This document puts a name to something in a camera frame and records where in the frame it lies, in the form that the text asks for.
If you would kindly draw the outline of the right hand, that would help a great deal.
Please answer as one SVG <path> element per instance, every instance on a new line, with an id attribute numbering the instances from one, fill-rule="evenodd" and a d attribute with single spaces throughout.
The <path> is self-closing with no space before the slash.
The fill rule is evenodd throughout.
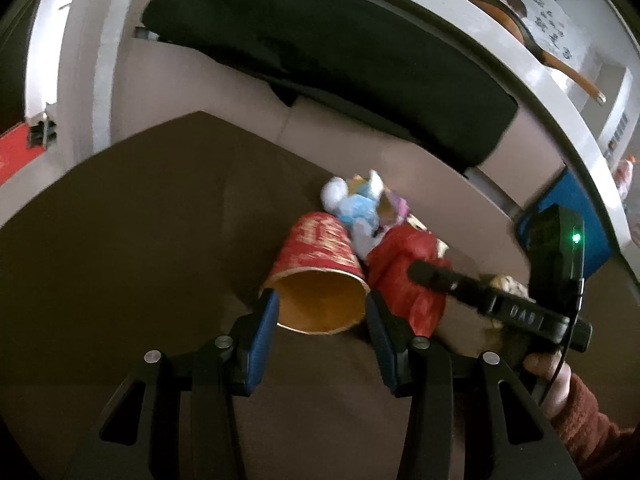
<path id="1" fill-rule="evenodd" d="M 559 353 L 530 354 L 524 361 L 524 367 L 529 373 L 543 379 L 549 386 L 547 396 L 541 403 L 541 409 L 548 419 L 558 416 L 570 394 L 570 378 L 572 370 Z"/>

